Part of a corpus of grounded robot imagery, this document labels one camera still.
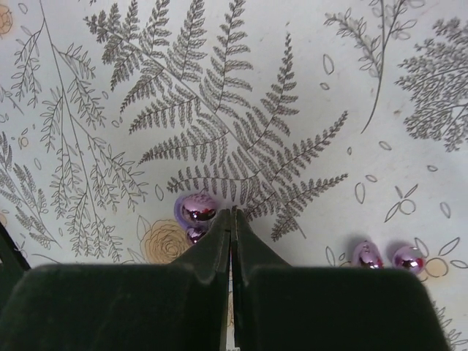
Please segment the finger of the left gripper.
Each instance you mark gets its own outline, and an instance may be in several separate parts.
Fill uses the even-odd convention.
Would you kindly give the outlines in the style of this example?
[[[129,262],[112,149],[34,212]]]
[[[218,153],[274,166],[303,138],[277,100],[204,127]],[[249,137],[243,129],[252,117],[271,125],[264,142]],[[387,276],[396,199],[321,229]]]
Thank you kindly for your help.
[[[29,269],[30,265],[1,224],[1,292],[10,293]]]

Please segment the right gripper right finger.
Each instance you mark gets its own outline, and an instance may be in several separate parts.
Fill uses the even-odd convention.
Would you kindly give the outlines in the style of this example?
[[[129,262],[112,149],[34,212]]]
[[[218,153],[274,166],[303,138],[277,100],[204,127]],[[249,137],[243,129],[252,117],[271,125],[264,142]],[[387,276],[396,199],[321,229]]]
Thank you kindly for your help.
[[[406,271],[295,267],[231,211],[235,345],[241,350],[449,348],[426,288]]]

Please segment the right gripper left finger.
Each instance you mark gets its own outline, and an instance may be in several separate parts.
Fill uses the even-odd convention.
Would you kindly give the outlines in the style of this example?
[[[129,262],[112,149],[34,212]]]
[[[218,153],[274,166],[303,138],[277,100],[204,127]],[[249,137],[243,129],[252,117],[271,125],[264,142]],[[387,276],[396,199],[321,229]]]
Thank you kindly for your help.
[[[178,259],[28,271],[1,312],[3,350],[224,350],[230,211]]]

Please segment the purple earbud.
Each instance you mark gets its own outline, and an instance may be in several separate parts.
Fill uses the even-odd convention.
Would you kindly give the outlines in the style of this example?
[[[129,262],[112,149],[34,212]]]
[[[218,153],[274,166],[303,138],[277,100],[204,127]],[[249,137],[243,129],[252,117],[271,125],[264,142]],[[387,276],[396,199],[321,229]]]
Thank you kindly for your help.
[[[175,220],[185,231],[188,242],[196,244],[209,230],[218,204],[207,192],[180,196],[174,205]]]
[[[379,270],[385,267],[420,274],[426,268],[426,258],[416,246],[400,245],[387,257],[372,241],[361,241],[352,251],[351,265],[356,268]]]

